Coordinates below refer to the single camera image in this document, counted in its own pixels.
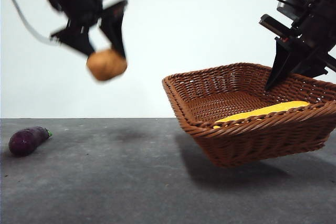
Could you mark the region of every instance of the eggplant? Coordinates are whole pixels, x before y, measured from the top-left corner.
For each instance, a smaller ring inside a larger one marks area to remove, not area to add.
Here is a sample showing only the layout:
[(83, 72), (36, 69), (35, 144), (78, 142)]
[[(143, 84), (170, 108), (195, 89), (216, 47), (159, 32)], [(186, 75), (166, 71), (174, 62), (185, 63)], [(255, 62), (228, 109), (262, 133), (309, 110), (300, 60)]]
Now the eggplant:
[(9, 150), (16, 156), (27, 156), (52, 135), (48, 129), (39, 126), (20, 130), (10, 138)]

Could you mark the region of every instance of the wicker basket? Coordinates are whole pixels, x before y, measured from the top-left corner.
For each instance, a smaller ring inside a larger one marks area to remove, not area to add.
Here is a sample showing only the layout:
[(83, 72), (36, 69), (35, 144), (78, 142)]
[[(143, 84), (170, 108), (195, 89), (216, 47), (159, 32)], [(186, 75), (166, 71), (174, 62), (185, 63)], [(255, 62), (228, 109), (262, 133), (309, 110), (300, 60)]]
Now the wicker basket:
[[(291, 74), (270, 91), (271, 68), (237, 63), (168, 76), (162, 83), (181, 128), (220, 167), (315, 151), (336, 128), (336, 85)], [(311, 105), (215, 123), (280, 102)]]

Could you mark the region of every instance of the white backdrop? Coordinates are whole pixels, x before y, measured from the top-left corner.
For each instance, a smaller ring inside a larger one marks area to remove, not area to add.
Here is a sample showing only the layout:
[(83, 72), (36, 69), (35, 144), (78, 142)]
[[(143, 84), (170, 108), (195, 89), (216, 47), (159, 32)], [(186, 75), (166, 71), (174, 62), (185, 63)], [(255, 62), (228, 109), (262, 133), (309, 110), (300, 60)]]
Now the white backdrop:
[[(45, 36), (66, 24), (47, 0), (17, 1)], [(272, 66), (275, 35), (258, 22), (267, 13), (290, 26), (276, 7), (276, 0), (129, 0), (123, 23), (129, 67), (98, 83), (84, 56), (36, 41), (12, 2), (1, 0), (1, 117), (173, 117), (165, 76), (236, 62)], [(91, 40), (97, 49), (109, 46), (98, 29)], [(335, 82), (336, 74), (318, 79)]]

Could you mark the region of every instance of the gray table surface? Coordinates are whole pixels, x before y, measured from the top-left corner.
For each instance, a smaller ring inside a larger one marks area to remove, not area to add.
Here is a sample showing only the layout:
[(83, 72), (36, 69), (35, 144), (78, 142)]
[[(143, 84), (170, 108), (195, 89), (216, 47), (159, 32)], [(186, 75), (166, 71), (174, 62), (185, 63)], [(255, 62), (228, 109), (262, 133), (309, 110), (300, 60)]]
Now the gray table surface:
[[(27, 157), (8, 140), (54, 135)], [(1, 121), (1, 223), (336, 223), (336, 132), (318, 151), (223, 169), (177, 119)]]

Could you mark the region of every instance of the yellow cloth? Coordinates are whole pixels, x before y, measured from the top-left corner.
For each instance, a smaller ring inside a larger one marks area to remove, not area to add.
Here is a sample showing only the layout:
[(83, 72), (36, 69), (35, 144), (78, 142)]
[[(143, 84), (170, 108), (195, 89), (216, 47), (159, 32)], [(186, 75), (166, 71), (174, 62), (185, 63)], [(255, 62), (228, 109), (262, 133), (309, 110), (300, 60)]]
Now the yellow cloth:
[(267, 115), (267, 114), (272, 113), (272, 112), (288, 111), (289, 109), (308, 106), (309, 104), (310, 103), (303, 102), (303, 101), (278, 103), (278, 104), (268, 106), (268, 107), (264, 107), (264, 108), (261, 108), (261, 109), (258, 109), (258, 110), (253, 110), (253, 111), (250, 111), (250, 112), (244, 112), (244, 113), (240, 113), (240, 114), (231, 115), (231, 116), (228, 116), (227, 118), (216, 121), (216, 123), (246, 119), (246, 118), (249, 118), (250, 116)]

